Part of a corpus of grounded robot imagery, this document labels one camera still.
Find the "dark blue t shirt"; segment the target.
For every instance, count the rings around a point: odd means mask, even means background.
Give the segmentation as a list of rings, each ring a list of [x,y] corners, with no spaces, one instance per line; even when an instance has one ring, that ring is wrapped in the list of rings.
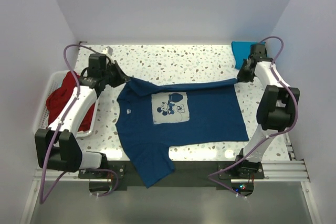
[[[146,187],[174,172],[172,146],[249,140],[236,79],[157,86],[132,78],[120,92],[116,128]]]

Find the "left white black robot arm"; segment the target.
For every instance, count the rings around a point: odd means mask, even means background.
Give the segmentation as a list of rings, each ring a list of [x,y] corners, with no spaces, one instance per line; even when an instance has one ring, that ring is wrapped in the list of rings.
[[[106,53],[94,52],[80,76],[71,71],[75,87],[69,101],[47,128],[35,133],[37,159],[40,168],[63,172],[89,169],[97,178],[108,174],[109,165],[104,153],[82,151],[76,139],[80,124],[89,109],[98,103],[107,86],[116,88],[128,81],[110,48]]]

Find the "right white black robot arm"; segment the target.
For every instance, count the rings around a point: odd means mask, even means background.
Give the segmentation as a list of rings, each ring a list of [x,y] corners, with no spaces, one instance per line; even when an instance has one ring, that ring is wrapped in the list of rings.
[[[236,157],[233,171],[239,178],[261,172],[261,161],[270,143],[276,136],[291,130],[297,121],[300,91],[282,80],[262,43],[250,46],[249,56],[243,60],[237,80],[253,82],[256,77],[264,87],[264,93],[257,109],[257,128]]]

